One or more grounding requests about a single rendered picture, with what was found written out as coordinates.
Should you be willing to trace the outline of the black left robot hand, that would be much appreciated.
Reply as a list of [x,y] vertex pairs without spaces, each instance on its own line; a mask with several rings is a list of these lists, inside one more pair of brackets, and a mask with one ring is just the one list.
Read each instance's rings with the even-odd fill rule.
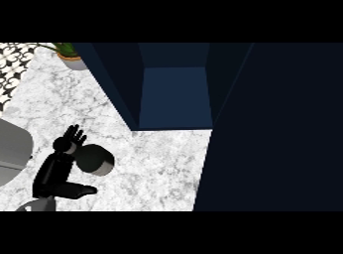
[[33,197],[64,197],[78,199],[96,194],[96,188],[69,183],[68,177],[77,159],[75,152],[86,141],[80,125],[71,125],[65,134],[53,142],[55,152],[49,155],[40,167],[33,182]]

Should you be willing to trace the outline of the dark wine bottle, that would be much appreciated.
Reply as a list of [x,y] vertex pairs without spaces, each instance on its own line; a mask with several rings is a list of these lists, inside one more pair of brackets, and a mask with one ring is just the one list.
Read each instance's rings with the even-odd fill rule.
[[83,172],[103,177],[114,168],[114,156],[96,144],[84,144],[86,139],[69,140],[59,137],[53,142],[53,149],[62,157],[77,163]]

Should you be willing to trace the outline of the dark blue open cabinet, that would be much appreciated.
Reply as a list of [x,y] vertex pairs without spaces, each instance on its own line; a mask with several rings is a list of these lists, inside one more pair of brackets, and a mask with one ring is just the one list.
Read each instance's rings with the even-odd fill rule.
[[133,131],[211,129],[250,43],[77,43],[100,89]]

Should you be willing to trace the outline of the grey rounded appliance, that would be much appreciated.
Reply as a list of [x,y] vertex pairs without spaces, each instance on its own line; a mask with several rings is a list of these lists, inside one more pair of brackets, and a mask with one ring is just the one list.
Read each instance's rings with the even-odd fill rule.
[[25,169],[33,146],[30,132],[0,119],[0,187],[13,180]]

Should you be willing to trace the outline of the green potted plant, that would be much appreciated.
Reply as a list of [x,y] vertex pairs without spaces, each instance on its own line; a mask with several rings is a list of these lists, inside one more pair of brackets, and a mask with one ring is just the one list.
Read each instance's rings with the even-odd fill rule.
[[37,46],[58,54],[59,59],[71,70],[86,70],[84,60],[71,43],[53,43],[50,46],[37,44]]

